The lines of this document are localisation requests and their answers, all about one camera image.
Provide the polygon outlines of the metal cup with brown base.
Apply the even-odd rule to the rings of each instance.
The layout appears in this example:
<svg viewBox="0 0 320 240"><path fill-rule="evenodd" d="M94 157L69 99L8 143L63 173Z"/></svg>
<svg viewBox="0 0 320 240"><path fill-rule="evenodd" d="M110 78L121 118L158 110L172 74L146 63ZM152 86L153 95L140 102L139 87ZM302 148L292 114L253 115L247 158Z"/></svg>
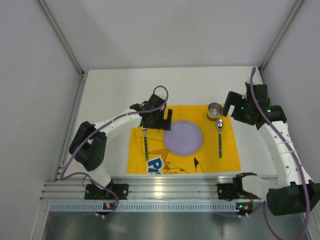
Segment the metal cup with brown base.
<svg viewBox="0 0 320 240"><path fill-rule="evenodd" d="M221 104L217 102L212 102L207 106L206 117L210 121L216 121L223 111L223 107Z"/></svg>

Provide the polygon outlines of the black left arm base bracket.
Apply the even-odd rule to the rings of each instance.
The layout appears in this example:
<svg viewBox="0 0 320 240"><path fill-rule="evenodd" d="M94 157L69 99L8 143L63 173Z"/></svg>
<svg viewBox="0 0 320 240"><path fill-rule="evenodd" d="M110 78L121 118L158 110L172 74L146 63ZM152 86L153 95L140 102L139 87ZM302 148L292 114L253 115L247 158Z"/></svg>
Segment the black left arm base bracket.
<svg viewBox="0 0 320 240"><path fill-rule="evenodd" d="M95 184L88 184L85 187L85 200L115 200L116 197L99 187ZM119 200L126 200L129 193L129 185L128 184L114 184L111 189L115 195L117 195Z"/></svg>

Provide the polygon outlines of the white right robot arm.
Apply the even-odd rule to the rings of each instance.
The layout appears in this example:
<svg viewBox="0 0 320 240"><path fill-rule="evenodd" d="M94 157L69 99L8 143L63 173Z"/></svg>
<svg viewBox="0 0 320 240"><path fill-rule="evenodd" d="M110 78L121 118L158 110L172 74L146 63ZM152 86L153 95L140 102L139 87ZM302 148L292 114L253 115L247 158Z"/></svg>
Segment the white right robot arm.
<svg viewBox="0 0 320 240"><path fill-rule="evenodd" d="M279 105L271 105L265 84L246 83L244 95L230 91L222 116L255 126L267 145L276 169L277 183L260 178L253 172L238 173L233 177L234 188L240 194L253 194L266 201L275 216L305 213L306 202L313 209L320 200L320 185L303 168L289 135L286 115Z"/></svg>

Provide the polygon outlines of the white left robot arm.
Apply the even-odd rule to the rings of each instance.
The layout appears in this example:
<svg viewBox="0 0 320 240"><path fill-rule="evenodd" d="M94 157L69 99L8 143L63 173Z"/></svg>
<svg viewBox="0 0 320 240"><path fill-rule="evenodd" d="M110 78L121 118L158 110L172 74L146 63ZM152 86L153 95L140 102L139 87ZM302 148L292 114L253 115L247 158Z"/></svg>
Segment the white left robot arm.
<svg viewBox="0 0 320 240"><path fill-rule="evenodd" d="M108 188L113 182L103 167L107 143L134 128L171 129L173 110L165 110L168 96L153 93L142 104L135 103L122 114L98 122L83 122L68 149L71 158L81 164L91 182L99 189Z"/></svg>

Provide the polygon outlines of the spoon with teal handle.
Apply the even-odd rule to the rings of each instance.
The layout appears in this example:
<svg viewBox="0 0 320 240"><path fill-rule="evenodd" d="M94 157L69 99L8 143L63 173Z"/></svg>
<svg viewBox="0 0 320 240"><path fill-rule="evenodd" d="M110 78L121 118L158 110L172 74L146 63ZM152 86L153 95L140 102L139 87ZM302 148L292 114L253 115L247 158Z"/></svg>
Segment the spoon with teal handle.
<svg viewBox="0 0 320 240"><path fill-rule="evenodd" d="M223 150L222 150L222 129L224 127L223 120L221 118L216 120L216 129L218 131L218 154L219 158L223 157Z"/></svg>

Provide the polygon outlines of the fork with teal handle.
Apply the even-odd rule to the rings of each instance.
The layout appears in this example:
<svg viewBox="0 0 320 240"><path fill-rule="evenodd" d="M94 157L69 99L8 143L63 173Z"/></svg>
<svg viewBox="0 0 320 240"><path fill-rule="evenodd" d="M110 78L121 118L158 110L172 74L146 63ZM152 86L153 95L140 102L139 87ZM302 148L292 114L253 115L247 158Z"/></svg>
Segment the fork with teal handle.
<svg viewBox="0 0 320 240"><path fill-rule="evenodd" d="M145 160L148 161L149 160L149 153L148 153L148 140L147 140L148 130L147 130L147 128L143 127L142 132L143 132L143 139L144 139Z"/></svg>

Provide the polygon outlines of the black right arm base bracket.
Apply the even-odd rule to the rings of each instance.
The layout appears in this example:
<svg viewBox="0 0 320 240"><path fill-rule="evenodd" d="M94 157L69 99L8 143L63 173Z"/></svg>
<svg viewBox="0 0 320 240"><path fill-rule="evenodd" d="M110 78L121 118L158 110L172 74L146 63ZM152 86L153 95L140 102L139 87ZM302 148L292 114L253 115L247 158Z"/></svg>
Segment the black right arm base bracket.
<svg viewBox="0 0 320 240"><path fill-rule="evenodd" d="M250 200L250 195L253 199L266 199L264 190L259 189L257 185L240 185L234 183L218 183L217 193L219 200Z"/></svg>

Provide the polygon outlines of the purple plastic plate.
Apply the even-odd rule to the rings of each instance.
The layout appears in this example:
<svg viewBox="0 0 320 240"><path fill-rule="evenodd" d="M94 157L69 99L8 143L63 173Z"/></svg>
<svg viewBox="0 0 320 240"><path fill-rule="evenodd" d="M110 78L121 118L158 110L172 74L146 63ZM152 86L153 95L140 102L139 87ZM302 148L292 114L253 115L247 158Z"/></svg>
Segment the purple plastic plate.
<svg viewBox="0 0 320 240"><path fill-rule="evenodd" d="M203 134L200 128L186 120L175 121L171 129L163 134L165 147L177 156L191 156L203 145Z"/></svg>

